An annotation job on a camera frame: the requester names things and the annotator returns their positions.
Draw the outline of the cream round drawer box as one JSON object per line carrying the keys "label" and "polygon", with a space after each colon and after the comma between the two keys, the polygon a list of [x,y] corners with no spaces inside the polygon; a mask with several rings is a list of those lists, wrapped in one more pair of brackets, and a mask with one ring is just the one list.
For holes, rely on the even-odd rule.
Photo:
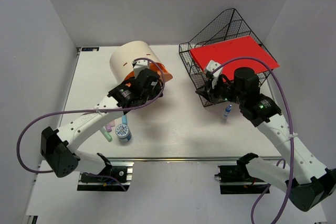
{"label": "cream round drawer box", "polygon": [[132,62],[137,58],[149,58],[153,60],[163,71],[165,82],[173,79],[160,59],[150,46],[144,41],[132,41],[116,49],[110,57],[110,69],[118,83],[134,77]]}

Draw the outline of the blue highlighter pen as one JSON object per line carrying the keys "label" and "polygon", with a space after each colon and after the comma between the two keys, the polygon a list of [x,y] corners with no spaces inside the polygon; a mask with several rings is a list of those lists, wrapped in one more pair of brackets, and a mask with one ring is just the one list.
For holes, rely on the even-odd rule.
{"label": "blue highlighter pen", "polygon": [[123,115],[122,118],[121,118],[121,120],[122,120],[122,124],[125,124],[125,125],[128,124],[128,119],[127,119],[126,115]]}

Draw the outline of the blue patterned tape roll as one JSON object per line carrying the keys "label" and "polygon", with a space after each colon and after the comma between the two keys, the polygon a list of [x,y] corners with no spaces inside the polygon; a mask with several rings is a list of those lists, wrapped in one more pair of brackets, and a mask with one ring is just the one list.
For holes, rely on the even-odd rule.
{"label": "blue patterned tape roll", "polygon": [[132,133],[126,124],[119,124],[115,128],[115,134],[120,142],[128,142],[132,138]]}

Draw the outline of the pink highlighter pen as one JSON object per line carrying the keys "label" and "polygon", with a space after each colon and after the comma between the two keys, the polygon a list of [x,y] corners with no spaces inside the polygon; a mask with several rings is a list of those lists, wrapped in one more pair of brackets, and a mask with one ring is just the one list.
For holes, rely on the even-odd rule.
{"label": "pink highlighter pen", "polygon": [[112,129],[115,127],[115,121],[111,121],[108,124],[105,125],[105,130],[110,133],[112,132]]}

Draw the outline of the green highlighter pen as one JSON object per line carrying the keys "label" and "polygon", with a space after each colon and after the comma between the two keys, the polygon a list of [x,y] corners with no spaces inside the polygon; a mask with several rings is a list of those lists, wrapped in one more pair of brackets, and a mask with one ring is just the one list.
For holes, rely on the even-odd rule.
{"label": "green highlighter pen", "polygon": [[105,128],[101,128],[100,132],[108,142],[112,141],[112,136],[105,130]]}

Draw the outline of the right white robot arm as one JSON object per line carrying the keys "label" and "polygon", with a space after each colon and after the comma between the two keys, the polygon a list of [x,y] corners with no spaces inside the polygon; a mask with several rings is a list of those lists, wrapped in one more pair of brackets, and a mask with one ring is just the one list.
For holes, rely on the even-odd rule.
{"label": "right white robot arm", "polygon": [[230,81],[220,71],[205,71],[207,81],[196,93],[216,104],[228,101],[239,105],[244,118],[260,131],[289,163],[290,170],[282,170],[248,153],[237,160],[234,175],[247,182],[259,178],[283,192],[301,211],[307,212],[335,191],[335,169],[328,169],[302,143],[286,121],[275,101],[262,94],[259,77],[253,69],[242,67]]}

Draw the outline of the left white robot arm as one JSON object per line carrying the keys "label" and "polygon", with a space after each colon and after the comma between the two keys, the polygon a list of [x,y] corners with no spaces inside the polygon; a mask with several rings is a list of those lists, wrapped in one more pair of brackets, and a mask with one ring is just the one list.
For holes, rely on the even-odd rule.
{"label": "left white robot arm", "polygon": [[108,180],[112,170],[110,161],[101,153],[79,151],[79,147],[109,122],[161,97],[164,86],[164,80],[156,71],[145,68],[136,77],[110,90],[93,112],[85,112],[55,130],[45,128],[41,133],[40,151],[55,175],[62,178],[78,171],[92,174],[101,182]]}

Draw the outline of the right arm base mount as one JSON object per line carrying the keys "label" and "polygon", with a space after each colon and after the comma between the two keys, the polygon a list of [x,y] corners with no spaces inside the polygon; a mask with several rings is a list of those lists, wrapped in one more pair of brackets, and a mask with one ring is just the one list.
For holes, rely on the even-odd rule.
{"label": "right arm base mount", "polygon": [[214,177],[219,181],[222,195],[251,195],[263,191],[269,193],[268,185],[286,192],[289,172],[274,162],[248,153],[239,158],[235,165],[219,166]]}

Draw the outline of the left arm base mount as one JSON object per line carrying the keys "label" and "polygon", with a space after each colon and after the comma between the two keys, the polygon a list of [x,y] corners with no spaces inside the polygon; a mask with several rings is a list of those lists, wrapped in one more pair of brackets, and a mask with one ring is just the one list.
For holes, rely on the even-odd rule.
{"label": "left arm base mount", "polygon": [[109,161],[112,167],[103,177],[80,173],[77,191],[126,192],[132,181],[134,162]]}

